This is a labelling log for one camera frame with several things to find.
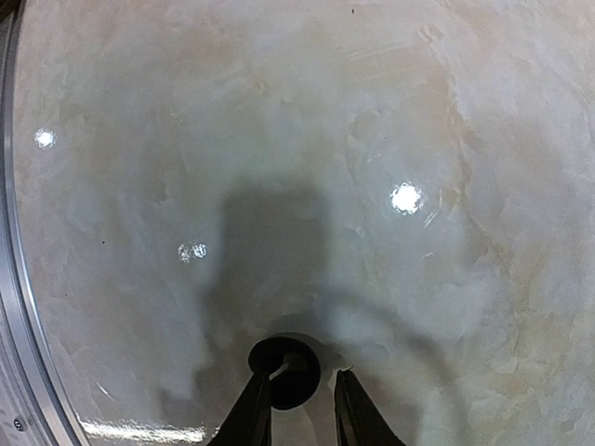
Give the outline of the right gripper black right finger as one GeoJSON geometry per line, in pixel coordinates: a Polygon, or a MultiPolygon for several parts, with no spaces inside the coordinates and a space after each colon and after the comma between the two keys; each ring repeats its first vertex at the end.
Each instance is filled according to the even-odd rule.
{"type": "Polygon", "coordinates": [[[338,446],[404,446],[352,370],[339,370],[334,390],[338,446]]]}

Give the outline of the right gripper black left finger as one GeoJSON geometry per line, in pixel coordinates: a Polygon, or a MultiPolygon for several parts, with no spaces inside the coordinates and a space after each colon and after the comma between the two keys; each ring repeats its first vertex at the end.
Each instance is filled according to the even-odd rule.
{"type": "Polygon", "coordinates": [[[270,446],[269,375],[254,373],[208,446],[270,446]]]}

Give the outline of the black earbud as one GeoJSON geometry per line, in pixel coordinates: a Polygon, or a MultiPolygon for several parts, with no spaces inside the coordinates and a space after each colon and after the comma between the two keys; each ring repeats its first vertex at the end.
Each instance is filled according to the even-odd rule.
{"type": "Polygon", "coordinates": [[[305,342],[288,336],[273,336],[256,343],[249,355],[253,373],[269,378],[271,406],[289,411],[303,405],[316,392],[322,368],[313,349],[305,342]]]}

